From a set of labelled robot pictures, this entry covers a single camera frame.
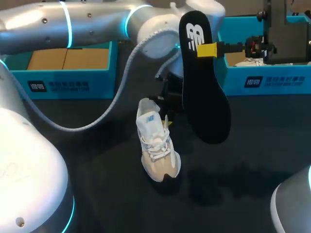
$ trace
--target black table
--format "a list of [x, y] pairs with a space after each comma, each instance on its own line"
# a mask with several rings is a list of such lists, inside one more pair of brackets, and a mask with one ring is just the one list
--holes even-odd
[[[120, 73], [129, 51], [120, 49]], [[177, 117], [170, 131], [181, 155], [183, 182], [178, 194], [163, 197], [144, 174], [135, 125], [138, 101], [161, 90], [153, 79], [160, 63], [138, 57], [116, 108], [93, 130], [59, 132], [29, 111], [68, 165], [78, 232], [274, 233], [273, 190], [311, 162], [311, 96], [229, 98], [232, 131], [217, 146], [201, 142], [184, 116]], [[36, 104], [55, 122], [80, 127], [99, 117], [109, 102]]]

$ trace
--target gray cable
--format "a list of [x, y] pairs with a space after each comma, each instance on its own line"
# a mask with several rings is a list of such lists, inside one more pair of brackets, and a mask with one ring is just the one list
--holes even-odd
[[[58, 124], [56, 124], [55, 122], [53, 122], [52, 120], [50, 120], [47, 116], [45, 116], [41, 111], [40, 109], [38, 109], [38, 107], [34, 104], [34, 102], [30, 99], [30, 97], [27, 95], [26, 91], [24, 90], [24, 88], [22, 87], [22, 85], [19, 83], [19, 81], [15, 78], [15, 76], [12, 74], [12, 72], [9, 71], [10, 73], [10, 76], [13, 80], [13, 82], [15, 83], [15, 85], [17, 86], [19, 92], [21, 93], [21, 95], [25, 98], [25, 100], [27, 101], [27, 103], [31, 106], [31, 108], [38, 114], [38, 116], [43, 119], [46, 123], [48, 123], [49, 125], [51, 125], [52, 127], [58, 129], [58, 130], [62, 130], [62, 131], [65, 131], [65, 132], [80, 132], [80, 131], [83, 131], [83, 130], [87, 130], [95, 125], [97, 125], [99, 122], [101, 122], [108, 114], [109, 112], [111, 111], [111, 109], [115, 106], [116, 102], [119, 100], [119, 97], [125, 87], [125, 83], [127, 81], [127, 78], [128, 78], [128, 73], [129, 73], [129, 69], [130, 69], [130, 66], [131, 66], [131, 63], [134, 59], [134, 57], [136, 56], [136, 54], [139, 52], [139, 50], [152, 38], [154, 38], [155, 36], [157, 35], [160, 35], [162, 33], [173, 33], [175, 35], [179, 35], [179, 32], [178, 30], [176, 29], [162, 29], [162, 30], [159, 30], [155, 33], [153, 33], [152, 35], [146, 37], [144, 40], [142, 40], [139, 44], [137, 44], [137, 46], [133, 49], [133, 51], [131, 52], [127, 62], [126, 62], [126, 65], [125, 65], [125, 68], [124, 68], [124, 73], [123, 73], [123, 76], [122, 76], [122, 81], [120, 83], [120, 86], [119, 86], [119, 89], [115, 95], [115, 97], [113, 98], [111, 104], [109, 105], [109, 107], [107, 108], [107, 110], [97, 119], [95, 120], [94, 122], [86, 125], [86, 126], [83, 126], [83, 127], [79, 127], [79, 128], [66, 128], [66, 127], [63, 127], [63, 126], [60, 126]], [[171, 63], [172, 61], [174, 61], [175, 59], [177, 59], [180, 55], [180, 51], [177, 52], [177, 54], [175, 54], [172, 58], [170, 58], [167, 62], [165, 62], [159, 72], [156, 74], [157, 76], [159, 76], [161, 74], [161, 72], [164, 70], [164, 68], [169, 64]]]

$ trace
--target white sneaker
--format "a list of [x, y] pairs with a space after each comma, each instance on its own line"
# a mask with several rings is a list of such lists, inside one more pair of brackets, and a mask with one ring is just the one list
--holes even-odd
[[[276, 66], [292, 66], [292, 63], [288, 64], [277, 64]], [[262, 58], [246, 58], [243, 62], [239, 62], [235, 67], [262, 67], [262, 66], [271, 66], [263, 63]]]
[[145, 98], [139, 102], [136, 118], [141, 162], [147, 174], [156, 182], [164, 181], [165, 177], [176, 178], [181, 168], [180, 156], [170, 138], [168, 118], [166, 116], [163, 125], [159, 111], [154, 101]]

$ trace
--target shoe tongue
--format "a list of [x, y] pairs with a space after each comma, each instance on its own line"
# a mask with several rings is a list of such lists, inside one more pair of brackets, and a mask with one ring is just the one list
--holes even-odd
[[141, 136], [149, 142], [154, 133], [164, 133], [163, 124], [159, 113], [148, 112], [141, 115], [136, 120], [136, 125], [141, 133]]

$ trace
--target shoe insole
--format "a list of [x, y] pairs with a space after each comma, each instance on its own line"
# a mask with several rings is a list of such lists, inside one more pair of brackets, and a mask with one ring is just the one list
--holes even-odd
[[197, 136], [209, 144], [228, 138], [231, 113], [227, 97], [214, 72], [213, 57], [197, 57], [198, 44], [213, 43], [207, 16], [200, 11], [185, 13], [179, 23], [184, 65], [183, 108]]

